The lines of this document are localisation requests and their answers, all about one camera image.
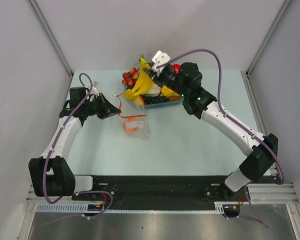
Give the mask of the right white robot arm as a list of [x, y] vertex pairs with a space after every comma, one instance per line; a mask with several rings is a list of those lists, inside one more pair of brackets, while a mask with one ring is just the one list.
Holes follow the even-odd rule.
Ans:
[[227, 112], [217, 98], [202, 87], [203, 76], [197, 64], [183, 63], [178, 72], [170, 64], [160, 70], [152, 67], [150, 73], [151, 79], [158, 86], [166, 86], [182, 96], [182, 105], [189, 115], [215, 127], [246, 156], [220, 188], [220, 194], [225, 200], [232, 201], [238, 196], [239, 189], [258, 181], [276, 162], [278, 138], [273, 134], [266, 136], [250, 129]]

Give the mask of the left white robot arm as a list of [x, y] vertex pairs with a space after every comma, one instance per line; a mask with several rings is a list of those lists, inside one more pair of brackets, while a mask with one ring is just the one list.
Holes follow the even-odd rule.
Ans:
[[77, 192], [90, 200], [100, 196], [101, 188], [90, 175], [74, 175], [67, 163], [74, 140], [88, 117], [99, 119], [118, 115], [121, 110], [112, 105], [93, 87], [72, 87], [69, 99], [59, 114], [57, 129], [40, 157], [29, 161], [28, 169], [37, 197], [67, 197]]

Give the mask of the yellow banana bunch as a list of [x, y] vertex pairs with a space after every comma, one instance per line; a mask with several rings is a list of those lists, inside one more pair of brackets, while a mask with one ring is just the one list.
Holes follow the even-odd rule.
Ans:
[[126, 100], [134, 101], [138, 96], [146, 94], [154, 85], [151, 77], [145, 72], [151, 67], [147, 63], [144, 55], [139, 57], [139, 77], [132, 89], [127, 89], [123, 96]]

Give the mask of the yellow bell pepper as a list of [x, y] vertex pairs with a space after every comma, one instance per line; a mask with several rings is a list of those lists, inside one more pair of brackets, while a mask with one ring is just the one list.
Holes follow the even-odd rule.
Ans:
[[167, 86], [163, 86], [160, 90], [160, 93], [162, 96], [170, 98], [172, 96], [179, 96], [178, 93], [174, 92], [173, 90], [171, 90], [170, 88], [168, 88]]

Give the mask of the clear zip top bag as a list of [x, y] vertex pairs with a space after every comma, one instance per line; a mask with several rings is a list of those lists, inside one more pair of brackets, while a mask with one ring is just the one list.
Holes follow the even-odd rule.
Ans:
[[141, 100], [141, 103], [133, 103], [130, 100], [125, 99], [124, 93], [115, 94], [114, 97], [118, 100], [118, 109], [121, 113], [118, 115], [122, 120], [122, 127], [124, 130], [125, 122], [137, 121], [138, 130], [134, 133], [126, 133], [127, 136], [138, 138], [141, 140], [148, 140], [151, 135], [151, 129], [149, 127], [148, 118], [146, 115], [146, 106]]

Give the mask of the orange fruit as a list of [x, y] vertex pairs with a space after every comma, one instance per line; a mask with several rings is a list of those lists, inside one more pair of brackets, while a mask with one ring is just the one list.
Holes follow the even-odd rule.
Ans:
[[123, 128], [127, 134], [133, 134], [138, 130], [137, 121], [125, 122]]

